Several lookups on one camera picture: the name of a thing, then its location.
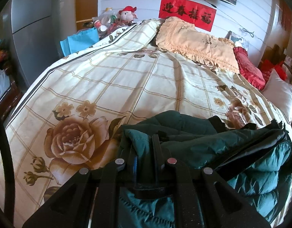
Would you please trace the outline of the dark green puffer jacket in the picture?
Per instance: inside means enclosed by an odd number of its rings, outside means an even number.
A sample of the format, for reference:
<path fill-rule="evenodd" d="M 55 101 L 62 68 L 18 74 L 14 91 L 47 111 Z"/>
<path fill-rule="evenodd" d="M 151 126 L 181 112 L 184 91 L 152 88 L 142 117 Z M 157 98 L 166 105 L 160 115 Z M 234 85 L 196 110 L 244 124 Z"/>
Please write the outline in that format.
<path fill-rule="evenodd" d="M 116 132 L 119 153 L 136 156 L 119 195 L 118 227 L 175 227 L 174 205 L 156 180 L 152 136 L 190 169 L 210 167 L 269 222 L 281 212 L 292 180 L 292 141 L 282 123 L 229 129 L 213 116 L 162 112 Z"/>

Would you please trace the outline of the cream floral checked bedspread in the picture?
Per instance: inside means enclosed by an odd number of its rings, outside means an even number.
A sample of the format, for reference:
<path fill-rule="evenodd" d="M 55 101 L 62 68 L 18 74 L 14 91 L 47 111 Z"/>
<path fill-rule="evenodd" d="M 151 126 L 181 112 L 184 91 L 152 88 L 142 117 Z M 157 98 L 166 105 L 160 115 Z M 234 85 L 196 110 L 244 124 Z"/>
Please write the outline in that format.
<path fill-rule="evenodd" d="M 130 26 L 114 42 L 58 60 L 28 89 L 9 124 L 0 124 L 0 227 L 24 223 L 81 168 L 120 157 L 116 132 L 166 111 L 208 119 L 229 129 L 248 123 L 292 128 L 272 102 L 240 73 L 159 48 L 164 22 Z M 270 227 L 292 227 L 292 180 Z"/>

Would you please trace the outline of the white satin pillow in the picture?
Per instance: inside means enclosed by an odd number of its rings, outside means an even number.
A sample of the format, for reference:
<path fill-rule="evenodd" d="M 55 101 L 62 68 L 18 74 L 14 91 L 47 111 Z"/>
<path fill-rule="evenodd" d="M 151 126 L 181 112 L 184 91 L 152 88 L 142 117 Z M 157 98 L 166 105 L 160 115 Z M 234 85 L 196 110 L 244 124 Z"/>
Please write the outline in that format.
<path fill-rule="evenodd" d="M 289 124 L 292 123 L 292 84 L 283 81 L 276 70 L 272 70 L 268 82 L 262 91 L 267 100 L 272 102 L 285 116 Z"/>

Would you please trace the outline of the red heart-shaped cushion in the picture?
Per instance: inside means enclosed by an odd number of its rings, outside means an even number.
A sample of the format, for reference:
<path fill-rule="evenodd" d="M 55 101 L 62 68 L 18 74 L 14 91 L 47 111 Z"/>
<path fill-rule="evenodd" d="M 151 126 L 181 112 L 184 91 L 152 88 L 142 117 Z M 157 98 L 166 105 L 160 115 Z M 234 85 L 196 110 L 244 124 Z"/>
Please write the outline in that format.
<path fill-rule="evenodd" d="M 263 90 L 266 82 L 262 72 L 249 60 L 247 51 L 242 47 L 234 47 L 240 74 L 255 88 Z"/>

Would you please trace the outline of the red cloth on chair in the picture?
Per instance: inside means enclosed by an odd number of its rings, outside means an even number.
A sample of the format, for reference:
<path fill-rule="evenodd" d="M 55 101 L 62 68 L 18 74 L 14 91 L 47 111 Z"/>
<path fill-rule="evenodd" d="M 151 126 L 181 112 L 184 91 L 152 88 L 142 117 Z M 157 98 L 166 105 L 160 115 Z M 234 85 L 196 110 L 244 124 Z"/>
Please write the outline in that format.
<path fill-rule="evenodd" d="M 261 63 L 259 69 L 262 72 L 262 75 L 263 75 L 265 82 L 268 82 L 273 70 L 275 70 L 277 72 L 278 76 L 283 81 L 285 81 L 287 79 L 287 74 L 284 71 L 284 69 L 282 68 L 283 63 L 284 63 L 284 61 L 281 61 L 278 64 L 273 64 L 268 59 L 265 59 L 263 61 L 263 63 Z"/>

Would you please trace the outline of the blue paper bag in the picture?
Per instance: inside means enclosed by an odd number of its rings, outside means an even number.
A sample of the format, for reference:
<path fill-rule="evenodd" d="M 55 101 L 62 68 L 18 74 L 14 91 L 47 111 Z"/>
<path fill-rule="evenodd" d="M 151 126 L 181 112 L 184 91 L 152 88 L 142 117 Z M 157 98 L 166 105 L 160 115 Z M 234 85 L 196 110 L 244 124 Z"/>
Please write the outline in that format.
<path fill-rule="evenodd" d="M 60 41 L 61 50 L 66 57 L 72 53 L 85 50 L 99 42 L 98 31 L 95 28 L 82 30 Z"/>

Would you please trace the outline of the peach frilled pillow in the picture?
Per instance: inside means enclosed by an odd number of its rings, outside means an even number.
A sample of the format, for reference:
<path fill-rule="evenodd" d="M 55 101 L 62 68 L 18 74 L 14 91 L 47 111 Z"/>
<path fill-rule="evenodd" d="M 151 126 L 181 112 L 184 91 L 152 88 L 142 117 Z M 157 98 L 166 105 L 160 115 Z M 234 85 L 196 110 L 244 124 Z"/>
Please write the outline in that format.
<path fill-rule="evenodd" d="M 193 24 L 177 17 L 165 19 L 156 36 L 156 45 L 211 69 L 218 67 L 239 73 L 233 41 L 198 32 Z"/>

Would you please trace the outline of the clutter of bottles on nightstand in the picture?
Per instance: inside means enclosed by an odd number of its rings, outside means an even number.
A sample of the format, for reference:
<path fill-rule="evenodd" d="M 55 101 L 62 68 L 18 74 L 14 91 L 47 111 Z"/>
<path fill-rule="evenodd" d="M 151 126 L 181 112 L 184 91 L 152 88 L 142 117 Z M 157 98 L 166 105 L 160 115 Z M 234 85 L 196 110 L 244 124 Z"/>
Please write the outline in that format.
<path fill-rule="evenodd" d="M 103 14 L 92 18 L 93 26 L 97 29 L 100 38 L 110 33 L 117 18 L 111 7 L 106 8 Z"/>

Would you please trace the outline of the red Chinese character banner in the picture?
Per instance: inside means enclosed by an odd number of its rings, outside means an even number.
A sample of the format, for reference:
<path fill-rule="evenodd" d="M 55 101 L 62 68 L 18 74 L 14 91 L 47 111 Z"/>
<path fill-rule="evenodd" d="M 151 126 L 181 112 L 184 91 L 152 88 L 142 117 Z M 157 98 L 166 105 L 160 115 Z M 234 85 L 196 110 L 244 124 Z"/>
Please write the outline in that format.
<path fill-rule="evenodd" d="M 206 5 L 189 0 L 161 0 L 160 19 L 177 17 L 194 24 L 195 27 L 211 31 L 215 19 L 216 10 Z"/>

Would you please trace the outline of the grey refrigerator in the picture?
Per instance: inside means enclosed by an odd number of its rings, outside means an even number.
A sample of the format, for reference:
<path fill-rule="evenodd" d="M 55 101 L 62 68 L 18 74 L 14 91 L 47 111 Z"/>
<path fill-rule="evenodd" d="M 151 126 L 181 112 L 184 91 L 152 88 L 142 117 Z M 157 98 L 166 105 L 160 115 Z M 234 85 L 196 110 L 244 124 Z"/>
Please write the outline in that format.
<path fill-rule="evenodd" d="M 28 88 L 59 59 L 52 22 L 52 0 L 10 0 L 11 53 L 19 71 L 19 83 Z"/>

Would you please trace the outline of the pink pig plush toy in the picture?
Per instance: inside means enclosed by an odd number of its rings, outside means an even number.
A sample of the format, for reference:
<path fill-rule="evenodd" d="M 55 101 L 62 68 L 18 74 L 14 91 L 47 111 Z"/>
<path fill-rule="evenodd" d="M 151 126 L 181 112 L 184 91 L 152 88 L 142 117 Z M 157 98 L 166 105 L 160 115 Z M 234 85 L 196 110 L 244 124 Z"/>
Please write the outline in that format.
<path fill-rule="evenodd" d="M 119 21 L 124 25 L 132 25 L 134 23 L 134 19 L 138 19 L 135 14 L 137 7 L 126 6 L 124 9 L 119 10 Z"/>

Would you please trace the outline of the wooden door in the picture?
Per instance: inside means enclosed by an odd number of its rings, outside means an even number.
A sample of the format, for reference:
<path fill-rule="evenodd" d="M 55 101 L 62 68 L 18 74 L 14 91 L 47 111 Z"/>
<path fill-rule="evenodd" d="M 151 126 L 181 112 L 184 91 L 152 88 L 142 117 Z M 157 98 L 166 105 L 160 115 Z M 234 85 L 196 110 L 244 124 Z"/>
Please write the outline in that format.
<path fill-rule="evenodd" d="M 81 30 L 84 24 L 92 22 L 98 15 L 98 0 L 75 0 L 76 28 Z"/>

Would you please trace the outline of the printed picture against wall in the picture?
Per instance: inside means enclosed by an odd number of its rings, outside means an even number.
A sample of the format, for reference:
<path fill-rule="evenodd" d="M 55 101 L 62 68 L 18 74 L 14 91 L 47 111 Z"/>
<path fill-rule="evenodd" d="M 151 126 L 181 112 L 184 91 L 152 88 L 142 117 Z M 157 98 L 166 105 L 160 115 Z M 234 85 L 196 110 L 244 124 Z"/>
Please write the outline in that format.
<path fill-rule="evenodd" d="M 246 51 L 248 51 L 250 45 L 248 40 L 232 31 L 229 31 L 228 35 L 229 35 L 228 38 L 234 42 L 236 47 L 242 47 Z"/>

